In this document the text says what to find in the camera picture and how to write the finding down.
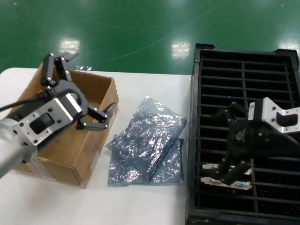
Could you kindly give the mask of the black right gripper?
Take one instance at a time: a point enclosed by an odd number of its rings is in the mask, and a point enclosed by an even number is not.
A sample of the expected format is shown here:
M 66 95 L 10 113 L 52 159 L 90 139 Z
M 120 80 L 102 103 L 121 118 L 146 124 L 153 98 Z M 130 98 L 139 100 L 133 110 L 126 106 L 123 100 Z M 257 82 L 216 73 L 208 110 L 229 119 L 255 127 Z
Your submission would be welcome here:
M 230 128 L 226 158 L 221 160 L 217 168 L 217 180 L 226 185 L 233 184 L 250 169 L 246 162 L 250 158 L 300 157 L 300 144 L 295 139 L 263 123 L 251 124 L 247 120 L 237 120 L 237 115 L 245 118 L 248 111 L 235 101 L 210 115 L 212 121 L 224 121 Z M 231 162 L 239 163 L 231 168 Z

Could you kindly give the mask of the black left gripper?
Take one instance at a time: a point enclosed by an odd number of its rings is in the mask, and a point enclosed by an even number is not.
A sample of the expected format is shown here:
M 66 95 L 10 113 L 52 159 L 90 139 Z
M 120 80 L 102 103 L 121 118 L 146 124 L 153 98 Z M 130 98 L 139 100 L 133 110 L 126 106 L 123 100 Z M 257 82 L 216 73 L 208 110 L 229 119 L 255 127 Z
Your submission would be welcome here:
M 117 108 L 112 102 L 103 111 L 89 104 L 85 95 L 72 82 L 67 63 L 74 59 L 79 52 L 71 54 L 64 52 L 54 55 L 48 54 L 43 59 L 41 71 L 41 85 L 51 86 L 45 91 L 45 120 L 46 121 L 77 121 L 77 130 L 103 131 L 108 129 L 109 120 Z M 59 81 L 53 80 L 56 69 Z M 90 116 L 97 122 L 88 122 L 84 116 Z

